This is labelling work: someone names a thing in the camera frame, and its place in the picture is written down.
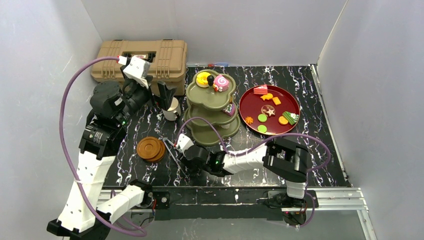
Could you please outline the white handled metal tongs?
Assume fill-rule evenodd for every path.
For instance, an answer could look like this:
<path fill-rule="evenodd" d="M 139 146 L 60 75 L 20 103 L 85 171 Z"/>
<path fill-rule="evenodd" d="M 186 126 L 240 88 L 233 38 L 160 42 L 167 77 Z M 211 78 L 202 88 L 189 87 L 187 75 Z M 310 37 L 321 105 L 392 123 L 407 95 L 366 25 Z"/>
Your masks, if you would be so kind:
<path fill-rule="evenodd" d="M 189 176 L 186 174 L 185 169 L 183 167 L 181 167 L 178 156 L 179 156 L 179 151 L 176 150 L 176 148 L 174 147 L 173 143 L 166 137 L 164 137 L 162 139 L 165 148 L 167 149 L 170 157 L 172 158 L 172 160 L 175 162 L 175 164 L 177 165 L 178 169 L 180 170 L 180 172 L 186 177 L 188 178 Z"/>

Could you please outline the yellow frosted donut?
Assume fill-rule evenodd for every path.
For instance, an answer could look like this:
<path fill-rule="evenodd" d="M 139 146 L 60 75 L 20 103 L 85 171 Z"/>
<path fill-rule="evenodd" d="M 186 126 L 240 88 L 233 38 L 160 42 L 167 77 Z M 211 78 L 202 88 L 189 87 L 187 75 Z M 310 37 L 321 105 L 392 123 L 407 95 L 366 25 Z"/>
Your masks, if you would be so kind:
<path fill-rule="evenodd" d="M 210 76 L 211 74 L 209 72 L 206 72 L 206 71 L 198 72 L 195 77 L 195 83 L 201 88 L 208 88 L 209 87 L 208 77 Z"/>

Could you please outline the green three-tier dessert stand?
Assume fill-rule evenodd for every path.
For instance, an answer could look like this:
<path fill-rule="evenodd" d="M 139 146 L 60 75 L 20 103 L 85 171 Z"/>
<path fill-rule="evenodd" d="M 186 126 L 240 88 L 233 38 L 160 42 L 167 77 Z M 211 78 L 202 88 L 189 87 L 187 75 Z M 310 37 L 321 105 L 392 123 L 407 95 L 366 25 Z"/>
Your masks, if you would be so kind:
<path fill-rule="evenodd" d="M 203 88 L 196 84 L 196 76 L 199 72 L 208 72 L 209 87 Z M 231 138 L 239 131 L 241 119 L 238 116 L 238 107 L 234 97 L 236 82 L 228 74 L 219 73 L 211 69 L 199 71 L 192 78 L 192 82 L 186 88 L 187 109 L 183 114 L 183 120 L 191 131 L 193 139 L 203 146 L 214 146 L 227 138 Z M 224 92 L 216 92 L 213 84 L 218 75 L 223 75 L 230 82 L 229 88 Z M 236 105 L 236 112 L 229 116 L 222 110 L 230 103 Z"/>

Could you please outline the pink swirl roll cake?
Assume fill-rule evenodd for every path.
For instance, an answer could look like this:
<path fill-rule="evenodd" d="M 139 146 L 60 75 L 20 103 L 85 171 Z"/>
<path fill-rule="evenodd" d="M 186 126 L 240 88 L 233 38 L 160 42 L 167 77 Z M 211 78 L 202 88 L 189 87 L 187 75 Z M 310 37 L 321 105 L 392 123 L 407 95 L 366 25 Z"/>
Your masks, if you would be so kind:
<path fill-rule="evenodd" d="M 218 75 L 213 81 L 213 88 L 215 92 L 225 92 L 229 89 L 230 81 L 222 74 Z"/>

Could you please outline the purple cake slice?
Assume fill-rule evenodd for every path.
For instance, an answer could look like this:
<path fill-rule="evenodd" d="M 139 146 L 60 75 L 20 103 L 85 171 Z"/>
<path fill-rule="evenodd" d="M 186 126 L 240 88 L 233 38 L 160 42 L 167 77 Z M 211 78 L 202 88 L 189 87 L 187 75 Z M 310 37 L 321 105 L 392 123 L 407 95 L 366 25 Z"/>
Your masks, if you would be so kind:
<path fill-rule="evenodd" d="M 228 116 L 233 116 L 237 110 L 237 106 L 234 103 L 229 103 L 224 109 L 221 111 Z"/>

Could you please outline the star shaped cookie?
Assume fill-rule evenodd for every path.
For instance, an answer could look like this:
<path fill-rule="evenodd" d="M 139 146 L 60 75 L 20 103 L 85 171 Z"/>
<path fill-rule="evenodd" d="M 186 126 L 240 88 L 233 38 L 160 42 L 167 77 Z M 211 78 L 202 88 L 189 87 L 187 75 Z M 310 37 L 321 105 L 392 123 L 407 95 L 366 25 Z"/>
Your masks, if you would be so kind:
<path fill-rule="evenodd" d="M 267 107 L 264 110 L 264 113 L 268 116 L 268 117 L 272 117 L 275 115 L 275 109 L 273 107 Z"/>

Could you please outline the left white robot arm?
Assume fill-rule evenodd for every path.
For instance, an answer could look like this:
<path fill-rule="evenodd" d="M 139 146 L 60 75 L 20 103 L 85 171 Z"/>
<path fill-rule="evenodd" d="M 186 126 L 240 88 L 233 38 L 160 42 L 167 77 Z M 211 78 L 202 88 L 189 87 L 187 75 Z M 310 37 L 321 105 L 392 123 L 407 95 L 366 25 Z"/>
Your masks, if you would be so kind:
<path fill-rule="evenodd" d="M 110 80 L 95 86 L 79 143 L 78 164 L 70 167 L 73 184 L 59 217 L 47 224 L 49 233 L 71 240 L 104 240 L 128 210 L 155 206 L 152 186 L 137 179 L 106 202 L 98 200 L 131 117 L 148 102 L 163 110 L 171 106 L 176 88 L 163 81 L 157 86 L 158 94 L 149 83 L 134 79 L 127 79 L 123 86 Z"/>

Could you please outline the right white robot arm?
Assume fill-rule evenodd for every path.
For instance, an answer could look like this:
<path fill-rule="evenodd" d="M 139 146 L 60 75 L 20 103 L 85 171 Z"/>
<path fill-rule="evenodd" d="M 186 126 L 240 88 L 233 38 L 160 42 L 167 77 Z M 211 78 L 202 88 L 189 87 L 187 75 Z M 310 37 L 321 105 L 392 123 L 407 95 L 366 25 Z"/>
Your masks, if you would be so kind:
<path fill-rule="evenodd" d="M 265 200 L 263 203 L 269 208 L 303 208 L 306 205 L 304 197 L 311 154 L 304 145 L 276 137 L 250 149 L 212 152 L 181 134 L 175 147 L 188 168 L 200 169 L 217 177 L 259 168 L 282 177 L 286 192 Z"/>

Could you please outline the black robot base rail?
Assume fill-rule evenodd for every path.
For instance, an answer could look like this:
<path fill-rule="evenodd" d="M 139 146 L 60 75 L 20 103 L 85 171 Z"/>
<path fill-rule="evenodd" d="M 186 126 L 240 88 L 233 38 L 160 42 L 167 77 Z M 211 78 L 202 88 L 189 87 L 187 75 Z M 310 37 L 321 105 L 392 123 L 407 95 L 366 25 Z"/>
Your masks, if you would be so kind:
<path fill-rule="evenodd" d="M 289 198 L 286 187 L 153 186 L 145 200 L 155 220 L 266 219 L 282 221 L 295 215 L 306 220 L 307 211 L 319 207 L 317 193 Z"/>

